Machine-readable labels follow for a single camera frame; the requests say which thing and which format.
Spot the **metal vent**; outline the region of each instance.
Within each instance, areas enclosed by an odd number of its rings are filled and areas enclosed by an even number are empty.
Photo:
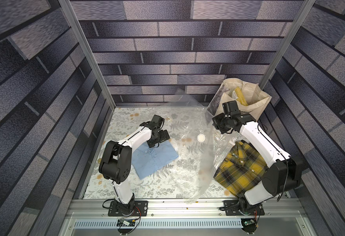
[[[75,229],[115,229],[117,219],[77,220]],[[122,225],[122,228],[133,228]],[[141,219],[138,229],[243,228],[241,219]]]

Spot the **canvas tote bag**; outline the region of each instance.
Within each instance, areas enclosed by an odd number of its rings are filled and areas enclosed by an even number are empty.
[[[260,90],[258,84],[242,81],[239,78],[227,78],[222,82],[220,88],[208,105],[208,111],[213,116],[222,113],[222,103],[235,101],[235,99],[232,98],[232,91],[236,87],[241,88],[246,102],[249,104],[249,106],[243,106],[237,101],[239,110],[242,114],[250,113],[255,120],[258,120],[272,97],[268,93]]]

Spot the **light blue shirt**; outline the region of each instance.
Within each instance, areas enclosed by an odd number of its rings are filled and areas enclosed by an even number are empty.
[[[140,179],[143,179],[178,157],[169,141],[159,144],[159,147],[149,148],[145,142],[132,154],[132,165]]]

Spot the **plaid shirt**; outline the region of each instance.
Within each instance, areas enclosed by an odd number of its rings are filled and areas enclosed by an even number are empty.
[[[215,173],[214,179],[233,195],[245,193],[268,169],[262,156],[246,142],[237,142]]]

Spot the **plastic sheet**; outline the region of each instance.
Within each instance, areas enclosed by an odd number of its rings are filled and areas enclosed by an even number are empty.
[[[170,143],[179,154],[170,169],[174,186],[187,203],[195,202],[208,188],[217,168],[233,146],[229,141],[240,140],[240,134],[222,135],[213,126],[207,109],[188,94],[177,94],[148,114],[165,118],[163,129],[168,130]]]

